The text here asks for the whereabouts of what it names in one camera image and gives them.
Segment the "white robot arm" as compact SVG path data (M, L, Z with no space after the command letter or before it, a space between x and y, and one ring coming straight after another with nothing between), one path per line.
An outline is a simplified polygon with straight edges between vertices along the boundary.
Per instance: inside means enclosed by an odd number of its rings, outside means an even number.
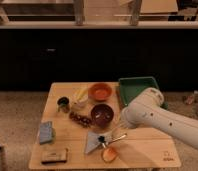
M122 123L131 129L152 126L198 150L198 120L163 109L163 102L158 89L146 88L121 111Z

